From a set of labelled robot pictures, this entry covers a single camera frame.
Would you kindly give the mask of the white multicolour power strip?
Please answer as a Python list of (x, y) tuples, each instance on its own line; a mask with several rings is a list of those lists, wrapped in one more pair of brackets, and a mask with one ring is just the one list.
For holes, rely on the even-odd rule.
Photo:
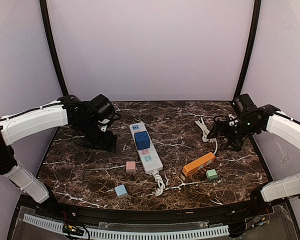
[(145, 124), (140, 121), (129, 126), (129, 130), (141, 160), (144, 172), (152, 174), (163, 169), (163, 163), (152, 142)]

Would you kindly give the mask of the pink plug adapter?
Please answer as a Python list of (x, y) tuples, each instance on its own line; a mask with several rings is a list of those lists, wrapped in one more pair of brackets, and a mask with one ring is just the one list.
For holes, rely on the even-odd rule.
[(135, 161), (127, 161), (126, 168), (127, 173), (135, 173), (137, 171), (137, 165)]

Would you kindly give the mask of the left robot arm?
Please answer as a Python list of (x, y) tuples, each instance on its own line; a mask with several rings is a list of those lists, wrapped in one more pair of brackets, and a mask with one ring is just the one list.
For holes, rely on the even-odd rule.
[(36, 203), (53, 203), (54, 194), (16, 157), (13, 146), (44, 132), (70, 126), (82, 135), (78, 145), (114, 152), (117, 136), (109, 127), (120, 118), (111, 101), (102, 94), (86, 101), (66, 95), (19, 113), (0, 116), (0, 175)]

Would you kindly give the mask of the blue cube socket adapter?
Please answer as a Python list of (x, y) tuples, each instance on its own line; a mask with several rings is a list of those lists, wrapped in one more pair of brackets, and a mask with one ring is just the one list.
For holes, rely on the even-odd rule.
[(135, 145), (138, 151), (150, 148), (150, 137), (147, 131), (140, 131), (134, 134)]

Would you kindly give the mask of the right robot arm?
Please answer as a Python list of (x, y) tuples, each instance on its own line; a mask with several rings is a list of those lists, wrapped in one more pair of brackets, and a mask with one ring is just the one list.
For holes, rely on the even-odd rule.
[[(299, 121), (271, 104), (256, 106), (247, 93), (235, 97), (231, 103), (237, 116), (215, 116), (207, 139), (223, 136), (227, 139), (227, 149), (239, 152), (247, 137), (269, 132), (300, 150)], [(266, 183), (251, 192), (250, 198), (270, 203), (292, 197), (300, 199), (300, 173)]]

